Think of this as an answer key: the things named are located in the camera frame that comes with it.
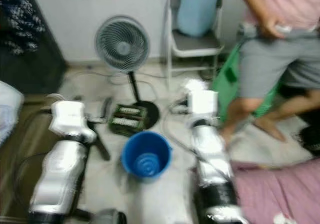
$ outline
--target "pink shirt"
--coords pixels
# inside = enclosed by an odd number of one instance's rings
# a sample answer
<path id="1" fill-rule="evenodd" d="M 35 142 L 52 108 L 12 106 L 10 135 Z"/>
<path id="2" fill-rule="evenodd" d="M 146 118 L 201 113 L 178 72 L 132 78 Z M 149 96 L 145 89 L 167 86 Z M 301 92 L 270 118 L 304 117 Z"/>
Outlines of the pink shirt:
<path id="1" fill-rule="evenodd" d="M 320 0 L 264 0 L 271 11 L 284 18 L 293 28 L 312 28 L 320 18 Z M 255 15 L 248 12 L 246 21 L 257 23 Z"/>

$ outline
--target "blue bucket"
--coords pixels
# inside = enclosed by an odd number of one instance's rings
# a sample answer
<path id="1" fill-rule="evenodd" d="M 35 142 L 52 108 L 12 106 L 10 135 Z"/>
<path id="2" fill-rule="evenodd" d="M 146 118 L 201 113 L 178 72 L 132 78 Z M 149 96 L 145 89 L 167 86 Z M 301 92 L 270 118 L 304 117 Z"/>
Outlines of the blue bucket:
<path id="1" fill-rule="evenodd" d="M 168 168 L 172 148 L 164 137 L 144 131 L 133 135 L 126 143 L 121 161 L 124 169 L 142 181 L 154 181 Z"/>

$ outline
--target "robotic arm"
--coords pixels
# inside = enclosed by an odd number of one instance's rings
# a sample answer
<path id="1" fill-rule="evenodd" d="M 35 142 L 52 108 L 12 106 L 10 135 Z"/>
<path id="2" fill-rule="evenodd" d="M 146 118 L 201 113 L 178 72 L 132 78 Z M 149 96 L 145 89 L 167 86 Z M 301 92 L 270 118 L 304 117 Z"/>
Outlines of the robotic arm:
<path id="1" fill-rule="evenodd" d="M 237 203 L 225 142 L 211 124 L 217 100 L 217 93 L 210 90 L 188 95 L 189 126 L 197 157 L 194 204 L 200 224 L 248 224 Z"/>
<path id="2" fill-rule="evenodd" d="M 83 103 L 58 101 L 52 105 L 52 115 L 50 129 L 63 140 L 43 161 L 42 175 L 30 202 L 30 224 L 63 223 L 82 183 L 90 144 L 96 138 L 87 127 Z"/>

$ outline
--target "white cloth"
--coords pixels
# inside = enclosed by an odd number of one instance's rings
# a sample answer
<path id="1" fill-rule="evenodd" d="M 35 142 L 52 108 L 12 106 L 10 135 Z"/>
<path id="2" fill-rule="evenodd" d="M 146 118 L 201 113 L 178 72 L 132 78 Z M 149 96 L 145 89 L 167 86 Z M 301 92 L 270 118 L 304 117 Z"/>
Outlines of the white cloth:
<path id="1" fill-rule="evenodd" d="M 19 91 L 0 81 L 0 145 L 15 127 L 23 100 Z"/>

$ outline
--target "white wall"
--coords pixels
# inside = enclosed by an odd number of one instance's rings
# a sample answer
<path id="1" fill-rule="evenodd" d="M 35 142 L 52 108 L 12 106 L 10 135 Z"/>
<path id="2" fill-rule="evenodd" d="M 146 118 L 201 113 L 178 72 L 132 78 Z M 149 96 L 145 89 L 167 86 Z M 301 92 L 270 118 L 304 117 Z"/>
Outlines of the white wall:
<path id="1" fill-rule="evenodd" d="M 161 53 L 161 35 L 166 0 L 37 0 L 67 61 L 98 60 L 94 37 L 98 27 L 116 14 L 136 18 L 151 40 L 151 57 Z M 235 39 L 244 5 L 224 0 L 222 36 L 227 48 Z"/>

